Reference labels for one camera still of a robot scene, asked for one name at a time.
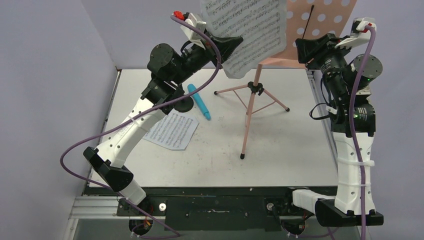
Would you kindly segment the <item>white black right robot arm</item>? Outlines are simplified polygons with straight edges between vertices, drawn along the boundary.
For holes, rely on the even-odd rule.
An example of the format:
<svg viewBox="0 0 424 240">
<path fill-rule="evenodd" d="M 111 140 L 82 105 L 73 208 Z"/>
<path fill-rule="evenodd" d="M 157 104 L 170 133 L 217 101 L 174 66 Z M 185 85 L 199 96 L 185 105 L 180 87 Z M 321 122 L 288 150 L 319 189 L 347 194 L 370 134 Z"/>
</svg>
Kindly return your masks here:
<svg viewBox="0 0 424 240">
<path fill-rule="evenodd" d="M 342 38 L 328 33 L 317 39 L 295 41 L 298 62 L 319 70 L 327 93 L 330 130 L 336 146 L 338 183 L 336 196 L 295 190 L 283 199 L 290 215 L 302 208 L 312 212 L 323 227 L 381 226 L 371 191 L 371 149 L 376 132 L 376 112 L 369 102 L 370 83 L 381 75 L 383 65 L 373 56 L 360 54 L 345 60 L 349 47 L 338 47 Z"/>
</svg>

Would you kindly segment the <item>sheet music page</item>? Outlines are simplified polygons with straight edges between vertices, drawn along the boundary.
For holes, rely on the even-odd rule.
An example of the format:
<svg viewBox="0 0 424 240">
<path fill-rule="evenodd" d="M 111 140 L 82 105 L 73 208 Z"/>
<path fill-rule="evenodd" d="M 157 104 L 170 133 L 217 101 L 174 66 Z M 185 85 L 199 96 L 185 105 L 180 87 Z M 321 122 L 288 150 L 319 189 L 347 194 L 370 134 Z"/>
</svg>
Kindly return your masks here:
<svg viewBox="0 0 424 240">
<path fill-rule="evenodd" d="M 199 121 L 193 115 L 172 110 L 158 121 L 143 139 L 168 150 L 183 151 L 198 125 Z"/>
<path fill-rule="evenodd" d="M 200 11 L 213 36 L 243 38 L 222 65 L 230 79 L 243 78 L 287 46 L 285 0 L 202 0 Z"/>
</svg>

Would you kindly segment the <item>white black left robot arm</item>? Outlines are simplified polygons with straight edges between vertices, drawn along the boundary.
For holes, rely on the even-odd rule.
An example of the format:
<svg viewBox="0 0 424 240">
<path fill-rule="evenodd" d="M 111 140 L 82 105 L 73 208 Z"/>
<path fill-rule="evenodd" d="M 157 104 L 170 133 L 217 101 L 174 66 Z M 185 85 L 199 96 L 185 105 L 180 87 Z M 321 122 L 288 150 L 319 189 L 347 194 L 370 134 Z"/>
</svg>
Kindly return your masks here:
<svg viewBox="0 0 424 240">
<path fill-rule="evenodd" d="M 192 109 L 194 103 L 187 100 L 183 82 L 209 62 L 215 66 L 225 62 L 243 40 L 241 36 L 209 36 L 208 40 L 201 40 L 201 45 L 194 44 L 181 53 L 167 43 L 156 45 L 147 64 L 151 80 L 131 112 L 113 136 L 84 150 L 83 156 L 91 167 L 114 192 L 130 202 L 129 208 L 136 215 L 149 210 L 149 201 L 125 166 L 128 156 L 144 135 L 172 110 L 184 113 Z"/>
</svg>

